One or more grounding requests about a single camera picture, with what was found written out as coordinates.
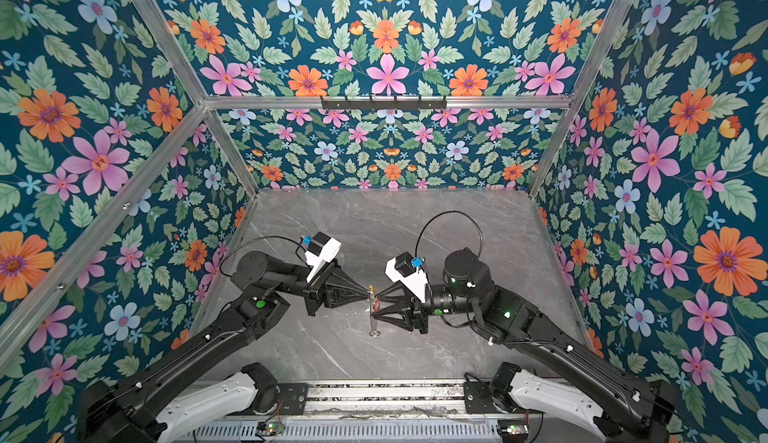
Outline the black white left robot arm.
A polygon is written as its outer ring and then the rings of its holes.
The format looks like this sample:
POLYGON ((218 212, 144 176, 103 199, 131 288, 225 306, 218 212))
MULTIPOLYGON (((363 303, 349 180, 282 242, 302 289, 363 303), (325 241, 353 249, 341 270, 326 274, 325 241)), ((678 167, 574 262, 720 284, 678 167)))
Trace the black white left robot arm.
POLYGON ((207 327, 133 376, 113 385, 94 383, 85 390, 76 426, 79 441, 174 442, 228 414, 268 412, 277 399, 277 383, 258 363, 222 383, 188 389, 274 328, 290 307, 287 295, 303 298, 309 315, 369 296, 336 259, 312 268, 251 251, 240 259, 231 280, 240 296, 207 327))

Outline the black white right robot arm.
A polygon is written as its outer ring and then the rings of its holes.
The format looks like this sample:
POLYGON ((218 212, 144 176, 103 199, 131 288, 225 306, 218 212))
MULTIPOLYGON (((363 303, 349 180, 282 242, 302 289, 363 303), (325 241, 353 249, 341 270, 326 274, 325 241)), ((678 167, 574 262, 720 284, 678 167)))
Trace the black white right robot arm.
POLYGON ((603 442, 666 442, 679 392, 620 370, 558 327, 537 306, 494 283, 489 266, 468 248, 450 253, 438 279, 422 259, 404 252, 385 267, 391 280, 379 293, 374 319, 407 331, 428 331, 431 316, 463 314, 491 345, 528 355, 557 375, 542 378, 500 370, 495 390, 514 406, 567 421, 603 442))

